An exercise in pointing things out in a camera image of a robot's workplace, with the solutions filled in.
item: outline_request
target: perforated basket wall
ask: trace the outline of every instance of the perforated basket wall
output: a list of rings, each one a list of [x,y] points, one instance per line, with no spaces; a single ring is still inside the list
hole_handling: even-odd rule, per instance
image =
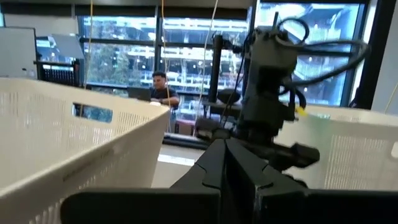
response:
[[[287,172],[313,189],[398,190],[398,117],[309,106],[316,116],[285,123],[275,142],[317,147],[320,161]]]
[[[76,117],[81,104],[111,121]],[[150,187],[168,117],[164,106],[0,79],[0,223],[59,223],[63,198],[85,187]]]

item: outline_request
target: ceiling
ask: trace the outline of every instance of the ceiling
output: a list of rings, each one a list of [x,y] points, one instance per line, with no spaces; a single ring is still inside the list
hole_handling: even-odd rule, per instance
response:
[[[0,2],[24,2],[24,3],[47,3],[47,4],[90,4],[90,0],[7,0]],[[214,7],[215,0],[164,0],[166,6],[175,7]],[[247,9],[252,0],[219,0],[218,7],[230,9]],[[156,6],[160,0],[94,0],[94,5],[109,6]]]

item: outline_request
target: window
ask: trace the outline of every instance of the window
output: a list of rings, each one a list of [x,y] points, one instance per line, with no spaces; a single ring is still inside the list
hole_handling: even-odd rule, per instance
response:
[[[316,57],[301,55],[297,59],[296,69],[293,73],[293,81],[309,80],[321,74],[330,72],[348,62],[346,57]],[[333,78],[329,78],[315,85],[300,87],[307,103],[321,105],[340,105],[341,95],[345,82],[346,72]],[[289,96],[281,97],[281,100],[288,101]]]
[[[210,23],[210,19],[167,18],[164,21],[165,40],[185,44],[204,44]],[[212,31],[208,44],[211,44],[211,36],[214,33],[223,34],[233,44],[242,44],[248,34],[248,24],[246,21],[215,19]]]
[[[177,119],[194,121],[198,105],[199,105],[199,97],[180,96],[180,106],[176,111]],[[200,105],[199,116],[203,116],[203,105]]]
[[[1,9],[0,9],[0,27],[3,27],[3,26],[4,26],[4,16],[1,13]]]
[[[256,15],[256,27],[272,27],[275,13],[279,19],[297,17],[310,27],[310,36],[306,43],[352,39],[356,26],[359,4],[292,4],[261,3]],[[283,26],[294,42],[302,40],[304,28],[296,22],[286,22]],[[333,50],[350,50],[348,47],[337,47]]]
[[[205,69],[204,93],[207,94],[210,87],[211,68],[213,67],[213,51],[206,51],[206,62],[203,64],[204,50],[190,47],[166,47],[162,49],[162,55],[167,60],[167,76],[169,85],[177,91],[187,91],[200,94],[203,80],[203,69]],[[160,69],[165,70],[165,59],[160,61]],[[218,78],[218,89],[233,88],[241,57],[233,54],[230,50],[223,50],[221,53],[220,75]]]
[[[204,94],[208,93],[213,66],[213,51],[210,49],[206,51],[206,62],[203,63],[203,48],[194,48],[190,44],[205,43],[210,23],[210,19],[192,18],[167,18],[164,21],[163,40],[178,43],[180,47],[166,47],[165,51],[162,50],[162,56],[165,55],[167,59],[167,69],[164,67],[165,58],[160,61],[160,69],[167,71],[169,84],[177,91],[199,94],[204,70],[203,92]],[[233,44],[242,45],[248,34],[248,24],[246,21],[216,19],[213,21],[212,30],[208,44],[212,44],[213,34],[222,34]],[[240,55],[233,54],[230,50],[222,51],[218,79],[219,90],[234,87],[240,63]],[[242,90],[242,82],[240,82],[238,90]]]
[[[353,39],[359,7],[359,4],[261,3],[256,14],[255,26],[260,29],[272,27],[275,13],[278,12],[279,21],[288,17],[297,17],[308,24],[310,35],[306,40],[307,44],[326,40]],[[305,31],[300,24],[286,22],[283,29],[289,33],[293,42],[303,39]],[[336,57],[339,54],[334,54],[334,57],[320,57],[316,54],[299,56],[293,73],[294,80],[312,79],[344,65],[349,60],[346,52],[351,50],[351,46],[338,45],[314,50],[323,51],[323,55],[328,51],[341,52],[341,56]],[[308,103],[339,106],[342,97],[348,97],[342,95],[345,81],[344,73],[300,90],[306,96]],[[282,99],[288,100],[287,96],[283,96]]]
[[[112,94],[112,95],[117,95],[121,97],[128,97],[128,93],[126,90],[118,90],[118,89],[112,89],[112,88],[92,88],[91,90],[93,91],[98,91],[102,93],[107,93],[107,94]],[[100,109],[100,108],[95,108],[92,106],[84,106],[83,108],[83,117],[88,118],[88,119],[93,119],[96,121],[102,121],[105,123],[110,123],[112,121],[112,111],[109,109]]]
[[[154,48],[139,45],[91,44],[87,82],[151,86]]]
[[[83,36],[90,36],[91,20],[83,17]],[[156,20],[154,17],[93,17],[95,39],[113,40],[155,40]]]

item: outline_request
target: laptop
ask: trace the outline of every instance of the laptop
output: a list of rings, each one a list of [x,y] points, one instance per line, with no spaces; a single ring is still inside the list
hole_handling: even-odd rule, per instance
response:
[[[129,98],[150,101],[150,90],[147,88],[129,87],[127,92],[129,93]]]

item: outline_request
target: hanging cord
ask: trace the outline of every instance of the hanging cord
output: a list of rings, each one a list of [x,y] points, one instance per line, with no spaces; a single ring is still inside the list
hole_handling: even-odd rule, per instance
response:
[[[88,79],[88,71],[90,70],[90,62],[91,62],[91,38],[93,36],[93,11],[94,11],[94,2],[90,1],[90,36],[88,37],[88,53],[86,60],[86,70],[84,72],[84,81],[83,81],[83,89],[87,89],[87,79]],[[83,115],[83,105],[80,105],[80,114],[79,117]]]
[[[167,77],[167,58],[166,58],[166,30],[164,29],[164,0],[162,0],[162,33],[163,33],[163,53],[164,53],[164,73],[166,74],[166,89],[167,89],[167,99],[169,99],[169,108],[172,109],[172,104],[170,102],[170,92],[169,92],[169,79]]]
[[[204,51],[203,72],[202,72],[202,78],[201,78],[201,86],[200,86],[200,94],[199,94],[198,106],[197,106],[197,110],[196,110],[196,113],[195,113],[195,125],[193,127],[193,135],[194,136],[195,136],[195,130],[196,130],[196,121],[198,120],[198,117],[199,117],[201,99],[203,97],[203,92],[205,91],[207,42],[208,42],[208,39],[209,39],[209,36],[210,36],[210,33],[211,33],[211,29],[213,28],[213,22],[214,22],[214,18],[216,16],[217,7],[218,7],[218,0],[216,0],[215,5],[214,5],[213,14],[211,15],[210,28],[209,28],[209,30],[207,32],[206,40],[205,40],[205,46],[204,46],[204,49],[203,49],[203,51]]]
[[[243,79],[243,77],[242,77],[242,79],[239,79],[239,76],[241,75],[241,72],[242,72],[242,69],[243,69],[244,57],[245,57],[246,51],[248,50],[248,47],[249,47],[248,46],[248,41],[249,41],[249,38],[250,38],[251,35],[252,35],[251,32],[248,33],[246,38],[243,41],[242,61],[241,61],[241,65],[239,66],[238,75],[236,76],[236,82],[235,82],[235,86],[234,86],[234,91],[229,95],[229,98],[228,98],[228,100],[226,102],[226,105],[224,107],[223,113],[220,116],[220,124],[223,122],[223,119],[224,119],[224,123],[223,123],[222,127],[224,127],[225,124],[226,124],[226,120],[228,118],[228,116],[227,116],[228,113],[227,112],[229,112],[231,110],[231,108],[232,108],[232,102],[231,102],[232,96],[234,95],[234,93],[236,93],[236,90],[238,89],[238,85]]]
[[[394,99],[394,96],[396,95],[397,89],[398,89],[398,83],[397,83],[396,86],[394,87],[394,90],[392,91],[391,96],[390,96],[390,98],[388,99],[388,103],[387,103],[386,108],[384,109],[384,113],[387,113],[387,112],[388,112],[388,110],[389,110],[389,108],[390,108],[390,106],[391,106],[391,103],[392,103],[392,99]]]

